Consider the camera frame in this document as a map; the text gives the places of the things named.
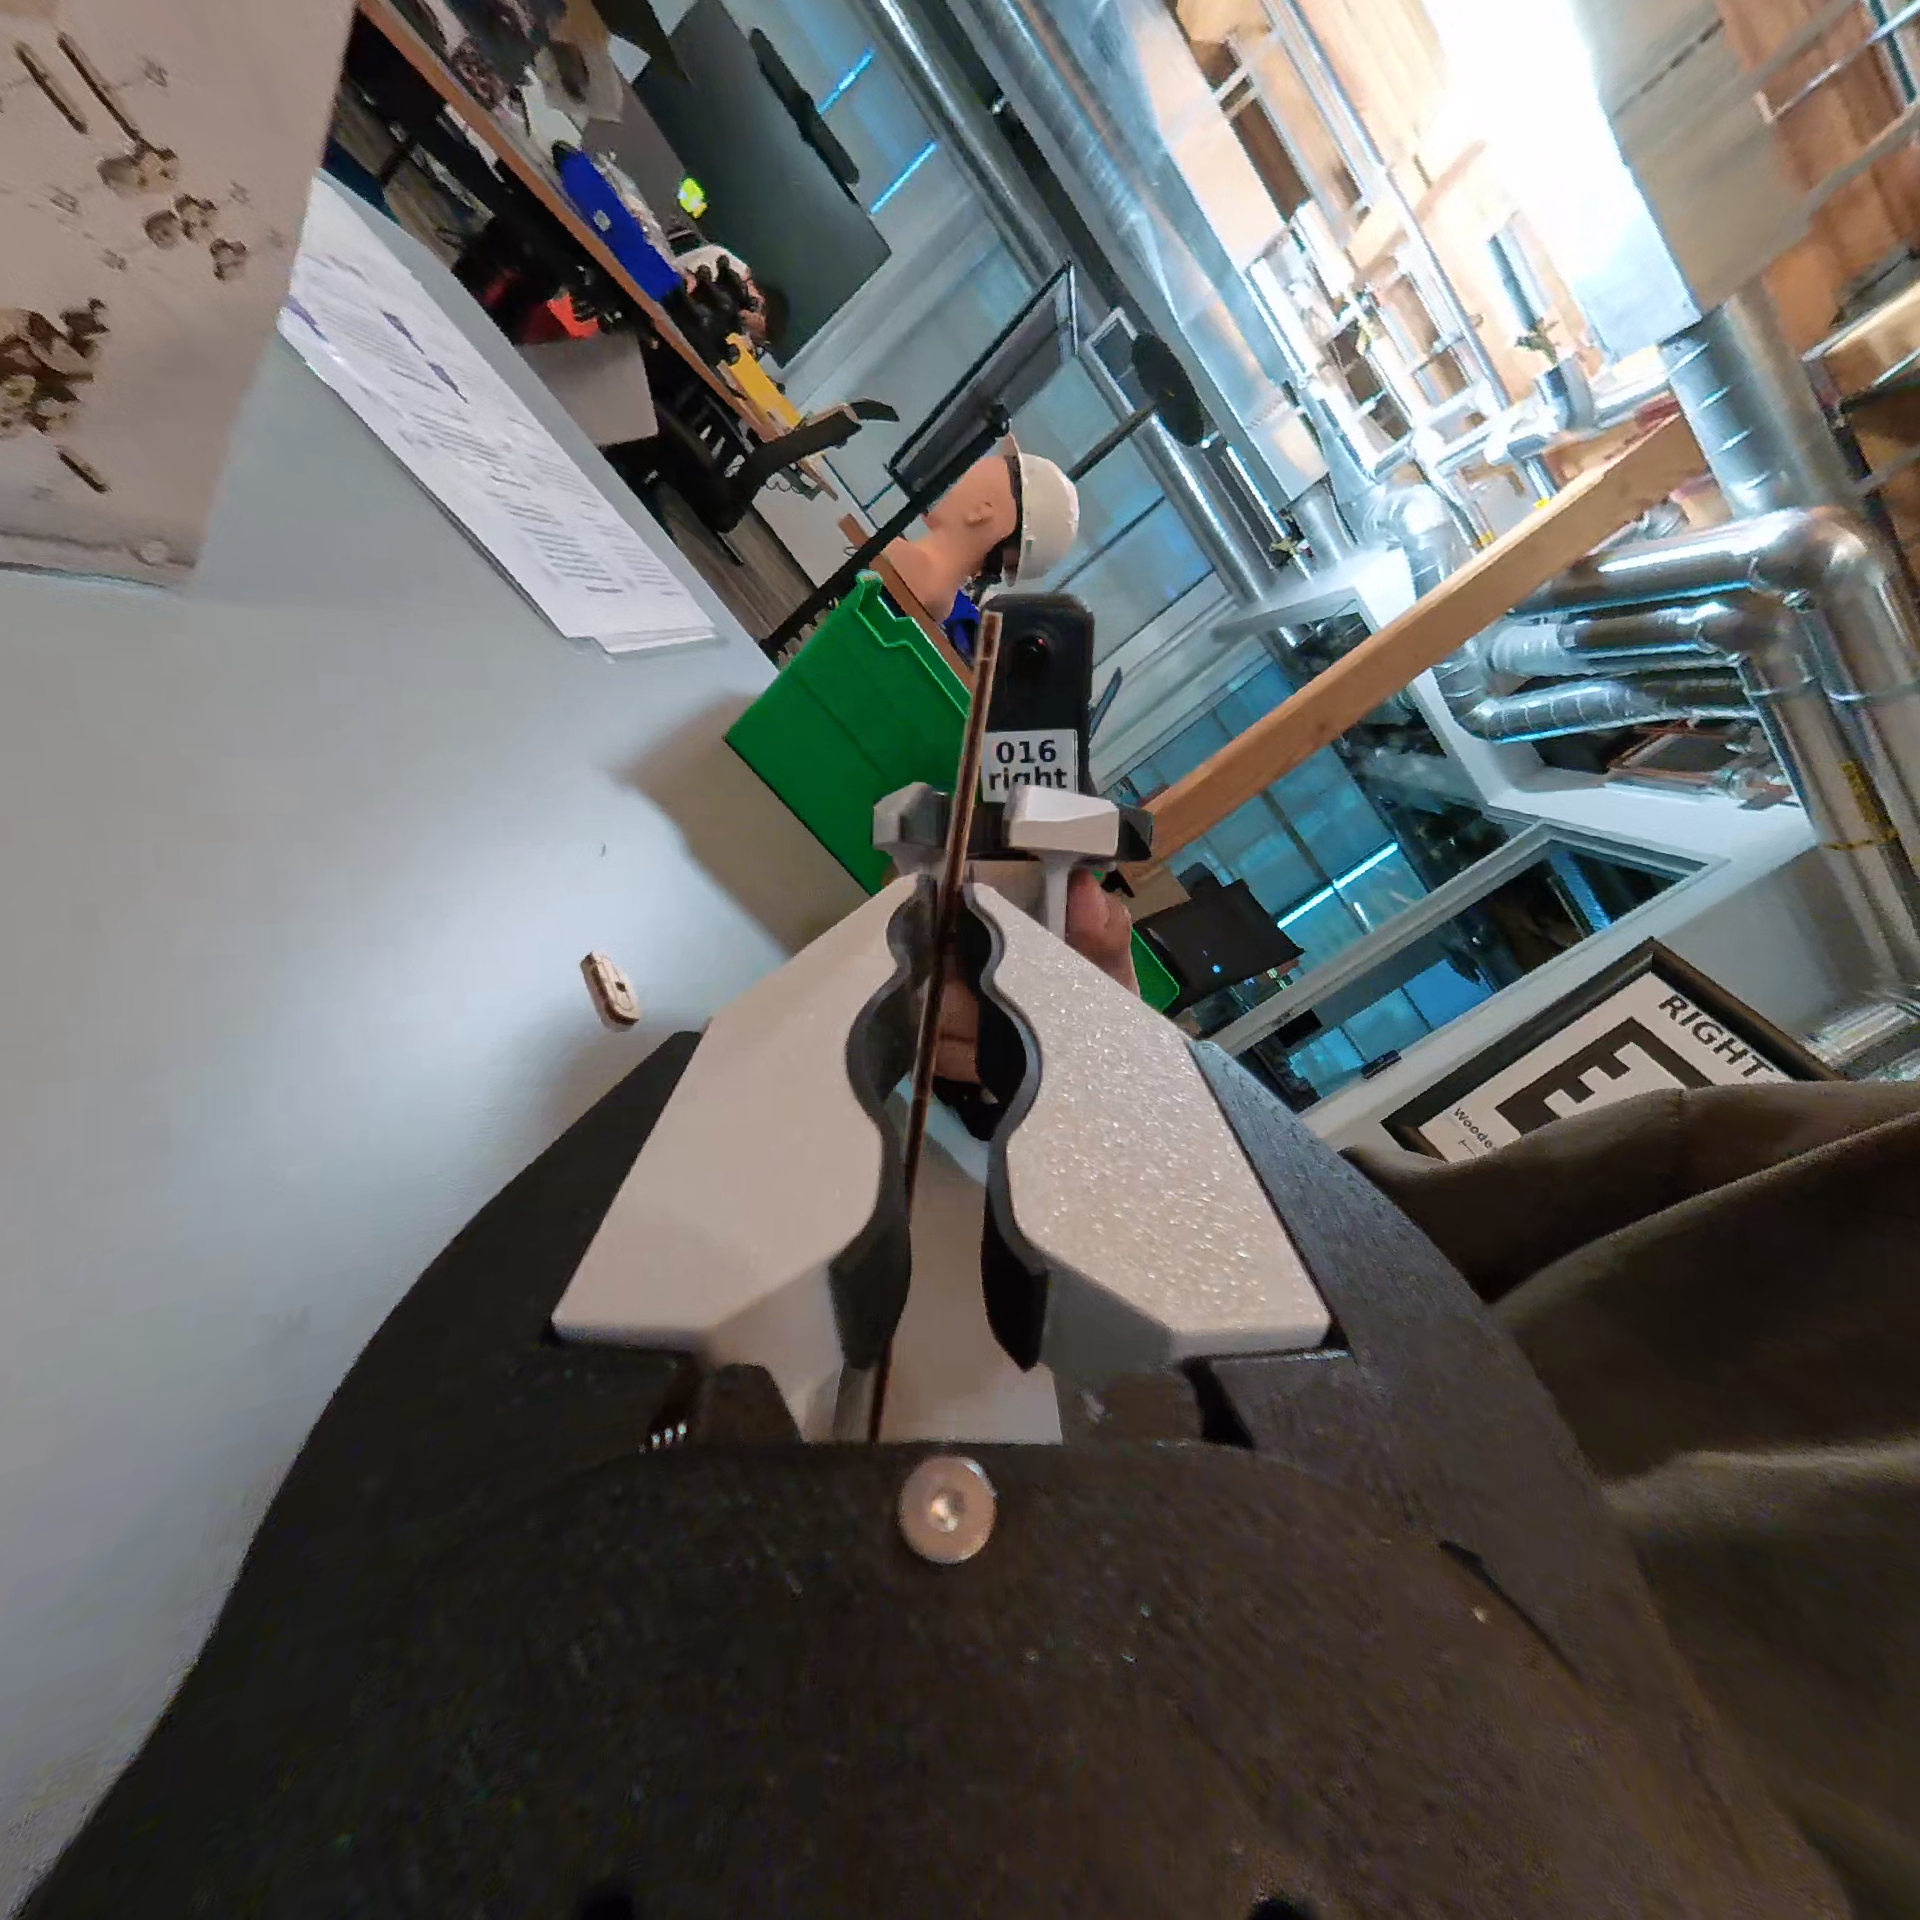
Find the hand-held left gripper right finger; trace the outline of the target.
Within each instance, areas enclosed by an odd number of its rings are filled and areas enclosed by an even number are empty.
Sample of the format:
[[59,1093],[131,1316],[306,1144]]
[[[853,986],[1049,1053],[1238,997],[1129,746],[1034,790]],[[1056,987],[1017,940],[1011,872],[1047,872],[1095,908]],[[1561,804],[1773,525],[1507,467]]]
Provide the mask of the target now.
[[1320,1351],[1337,1316],[1205,1075],[1213,1050],[982,879],[965,887],[960,978],[982,1310],[1056,1431],[1123,1379]]

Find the wooden parts sheet with wheels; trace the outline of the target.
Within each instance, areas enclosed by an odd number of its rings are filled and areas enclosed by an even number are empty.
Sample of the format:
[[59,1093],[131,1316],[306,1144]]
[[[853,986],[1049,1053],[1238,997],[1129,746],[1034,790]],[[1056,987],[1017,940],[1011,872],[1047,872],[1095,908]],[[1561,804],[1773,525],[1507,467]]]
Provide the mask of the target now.
[[927,1128],[933,1080],[943,1026],[943,997],[955,973],[957,922],[971,851],[976,815],[978,775],[984,747],[984,732],[991,718],[991,692],[1001,655],[1001,613],[990,605],[982,615],[976,661],[974,694],[967,715],[967,732],[957,758],[955,783],[947,804],[943,859],[936,872],[933,908],[923,909],[918,942],[910,959],[918,967],[918,1023],[914,1029],[914,1053],[910,1075],[910,1099],[902,1131],[889,1122],[886,1099],[893,1077],[883,1067],[899,1064],[899,1019],[893,1013],[895,990],[878,998],[878,1014],[862,1014],[847,1050],[847,1072],[862,1104],[870,1109],[879,1126],[879,1343],[874,1362],[859,1376],[845,1374],[834,1413],[837,1431],[857,1442],[879,1439],[883,1399],[891,1382],[893,1348],[905,1303],[910,1298],[914,1255],[911,1214],[918,1198],[921,1157]]

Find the grey desk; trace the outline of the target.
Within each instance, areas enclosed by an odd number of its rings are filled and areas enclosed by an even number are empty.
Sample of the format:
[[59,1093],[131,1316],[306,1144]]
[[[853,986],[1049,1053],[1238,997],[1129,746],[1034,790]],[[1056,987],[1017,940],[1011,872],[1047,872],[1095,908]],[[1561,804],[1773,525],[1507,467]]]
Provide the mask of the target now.
[[710,639],[557,635],[271,339],[184,584],[3,571],[3,1916],[398,1298],[859,902],[723,740],[769,662],[626,517]]

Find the person's right hand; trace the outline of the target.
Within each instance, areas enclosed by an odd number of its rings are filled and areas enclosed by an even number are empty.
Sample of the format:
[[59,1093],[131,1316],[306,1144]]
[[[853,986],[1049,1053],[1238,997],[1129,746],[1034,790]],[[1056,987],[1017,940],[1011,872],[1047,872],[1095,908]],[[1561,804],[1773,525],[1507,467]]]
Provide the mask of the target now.
[[[1105,890],[1103,879],[1090,871],[1074,871],[1070,876],[1063,938],[1099,973],[1118,982],[1123,991],[1139,997],[1133,918],[1126,895]],[[960,952],[953,950],[947,955],[929,1055],[933,1095],[947,1110],[961,1116],[974,1131],[982,1124],[981,1116],[994,1118],[998,1110],[991,1095],[981,1090],[976,1067],[978,1023],[981,1006],[976,986]]]

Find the green plastic bin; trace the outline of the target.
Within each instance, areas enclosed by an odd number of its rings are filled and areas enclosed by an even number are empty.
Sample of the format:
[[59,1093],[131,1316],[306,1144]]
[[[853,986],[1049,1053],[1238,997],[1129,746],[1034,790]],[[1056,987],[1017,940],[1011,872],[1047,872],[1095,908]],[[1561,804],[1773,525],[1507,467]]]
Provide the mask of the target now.
[[891,883],[873,807],[911,782],[953,789],[969,703],[971,679],[862,571],[726,742],[873,895]]

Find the white hard hat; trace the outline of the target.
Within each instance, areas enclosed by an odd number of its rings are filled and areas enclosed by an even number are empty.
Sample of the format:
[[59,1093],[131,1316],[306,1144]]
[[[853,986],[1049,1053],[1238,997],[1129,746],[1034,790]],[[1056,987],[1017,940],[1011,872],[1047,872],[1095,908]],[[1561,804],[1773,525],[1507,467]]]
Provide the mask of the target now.
[[1021,450],[1008,435],[998,444],[1010,498],[1011,532],[998,546],[1001,587],[1027,587],[1050,573],[1070,554],[1080,528],[1074,479],[1056,462]]

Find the mannequin head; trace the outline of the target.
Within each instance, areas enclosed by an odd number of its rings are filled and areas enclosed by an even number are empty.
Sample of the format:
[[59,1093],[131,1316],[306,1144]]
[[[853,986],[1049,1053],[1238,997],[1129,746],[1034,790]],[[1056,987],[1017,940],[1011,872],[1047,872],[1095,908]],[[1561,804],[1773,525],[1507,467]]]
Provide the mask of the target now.
[[976,592],[1010,584],[1021,546],[1021,453],[1003,439],[925,508],[918,535],[893,539],[881,557],[969,662],[981,619]]

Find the framed black white sign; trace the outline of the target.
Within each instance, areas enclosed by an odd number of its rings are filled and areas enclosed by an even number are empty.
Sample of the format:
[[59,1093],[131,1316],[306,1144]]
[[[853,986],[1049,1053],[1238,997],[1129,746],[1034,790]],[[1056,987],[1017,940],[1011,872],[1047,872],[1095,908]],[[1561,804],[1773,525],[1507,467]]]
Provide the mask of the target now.
[[1642,942],[1385,1116],[1383,1128],[1410,1151],[1457,1163],[1631,1096],[1837,1080],[1805,1043]]

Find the laminated paper sheet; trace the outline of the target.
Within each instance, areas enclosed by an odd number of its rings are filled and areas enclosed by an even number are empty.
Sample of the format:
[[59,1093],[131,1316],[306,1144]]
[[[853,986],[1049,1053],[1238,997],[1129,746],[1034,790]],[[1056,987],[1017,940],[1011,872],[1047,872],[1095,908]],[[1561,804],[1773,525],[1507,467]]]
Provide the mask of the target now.
[[327,175],[307,189],[278,335],[567,639],[608,655],[705,643],[671,566]]

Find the black display panel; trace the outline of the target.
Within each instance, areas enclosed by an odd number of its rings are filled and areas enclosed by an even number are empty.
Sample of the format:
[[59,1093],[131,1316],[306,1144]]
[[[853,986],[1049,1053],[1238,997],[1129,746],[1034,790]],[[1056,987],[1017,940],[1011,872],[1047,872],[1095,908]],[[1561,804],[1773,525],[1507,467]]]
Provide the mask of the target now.
[[701,187],[694,224],[784,298],[774,358],[791,366],[891,261],[857,195],[857,166],[761,29],[726,5],[693,5],[671,63],[634,80],[681,171]]

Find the blue parts bin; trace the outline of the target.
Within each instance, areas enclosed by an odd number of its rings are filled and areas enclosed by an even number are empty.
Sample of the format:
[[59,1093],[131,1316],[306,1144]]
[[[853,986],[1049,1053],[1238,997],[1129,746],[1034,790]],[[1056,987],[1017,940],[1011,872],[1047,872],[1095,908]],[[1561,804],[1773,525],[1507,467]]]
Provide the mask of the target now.
[[592,152],[568,142],[555,142],[551,156],[567,203],[599,236],[637,288],[657,304],[670,304],[683,295],[681,270],[650,210],[623,195]]

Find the person's olive shirt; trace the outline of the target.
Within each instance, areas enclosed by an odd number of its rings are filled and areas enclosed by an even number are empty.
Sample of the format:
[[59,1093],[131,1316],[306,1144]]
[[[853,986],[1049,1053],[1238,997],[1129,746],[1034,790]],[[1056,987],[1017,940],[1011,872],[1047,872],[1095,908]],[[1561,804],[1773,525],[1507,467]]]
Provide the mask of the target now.
[[1918,1916],[1918,1093],[1634,1095],[1350,1147],[1494,1310],[1856,1916]]

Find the long wooden workbench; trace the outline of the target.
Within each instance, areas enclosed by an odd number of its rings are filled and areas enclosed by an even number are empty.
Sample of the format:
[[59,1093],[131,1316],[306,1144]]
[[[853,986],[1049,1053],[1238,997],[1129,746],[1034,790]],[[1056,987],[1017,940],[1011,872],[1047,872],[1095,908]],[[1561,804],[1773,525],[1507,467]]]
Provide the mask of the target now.
[[477,96],[463,85],[453,67],[435,55],[414,26],[387,3],[358,3],[358,15],[401,56],[418,77],[429,85],[443,101],[447,112],[473,134],[481,148],[498,159],[512,178],[525,187],[544,213],[568,236],[568,239],[586,253],[594,268],[605,274],[611,285],[622,290],[629,304],[641,314],[656,335],[678,357],[678,360],[705,383],[705,388],[726,404],[726,410],[753,431],[758,442],[774,442],[795,431],[795,422],[782,422],[761,410],[752,394],[742,390],[735,375],[726,368],[709,366],[693,341],[667,316],[657,300],[650,300],[643,288],[616,261],[616,253],[605,244],[602,236],[579,218],[579,210],[568,202],[553,166],[538,159],[533,148],[521,142],[512,128],[483,107]]

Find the assembly instruction booklet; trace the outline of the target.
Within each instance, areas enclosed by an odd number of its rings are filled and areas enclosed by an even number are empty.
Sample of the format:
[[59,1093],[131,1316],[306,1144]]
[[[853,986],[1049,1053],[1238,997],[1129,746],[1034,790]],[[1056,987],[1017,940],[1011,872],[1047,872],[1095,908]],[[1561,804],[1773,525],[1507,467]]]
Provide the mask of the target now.
[[349,3],[1,5],[1,535],[183,579],[273,333]]

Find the metal ventilation duct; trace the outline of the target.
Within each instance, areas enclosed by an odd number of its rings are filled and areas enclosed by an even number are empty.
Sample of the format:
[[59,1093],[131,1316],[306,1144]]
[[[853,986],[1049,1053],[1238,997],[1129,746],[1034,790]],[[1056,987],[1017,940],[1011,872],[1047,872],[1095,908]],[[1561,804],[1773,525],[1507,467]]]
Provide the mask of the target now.
[[1813,626],[1815,683],[1862,758],[1878,810],[1914,837],[1914,597],[1904,562],[1856,508],[1834,442],[1761,284],[1674,335],[1670,390],[1703,445],[1721,525],[1592,554],[1506,621],[1696,603],[1745,592]]

